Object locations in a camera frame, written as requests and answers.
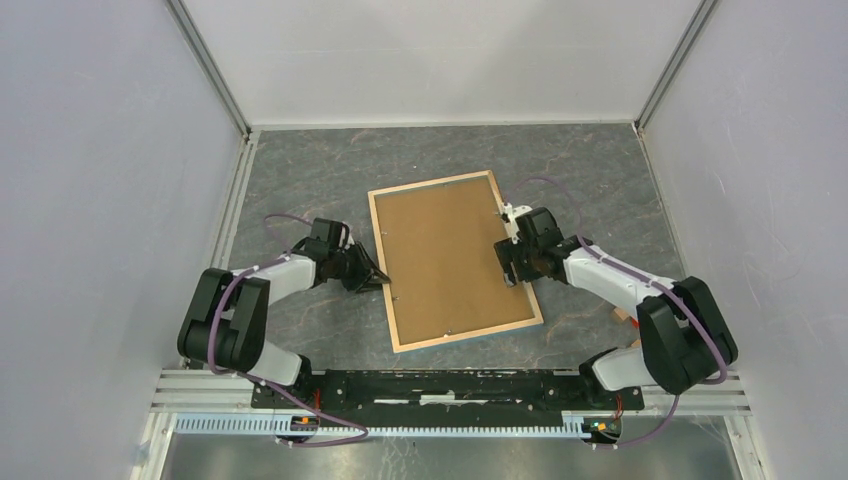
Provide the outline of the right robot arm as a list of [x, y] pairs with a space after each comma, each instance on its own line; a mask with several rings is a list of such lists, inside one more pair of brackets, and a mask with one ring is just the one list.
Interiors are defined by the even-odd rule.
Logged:
[[588, 291], [637, 322], [639, 345], [581, 365], [577, 392], [585, 405], [602, 408], [626, 387], [654, 385], [680, 395], [727, 378], [738, 348], [704, 281], [649, 274], [580, 235], [565, 237], [544, 207], [506, 203], [500, 218], [508, 236], [494, 250], [507, 286], [549, 278]]

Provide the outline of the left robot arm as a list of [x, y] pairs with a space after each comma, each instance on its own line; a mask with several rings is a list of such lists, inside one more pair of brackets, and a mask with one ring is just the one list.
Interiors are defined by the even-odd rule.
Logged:
[[295, 408], [313, 397], [312, 369], [305, 356], [267, 340], [269, 307], [330, 280], [353, 293], [390, 282], [346, 223], [315, 218], [308, 225], [306, 237], [263, 265], [205, 270], [176, 341], [182, 357], [203, 362], [215, 373], [276, 384], [278, 397]]

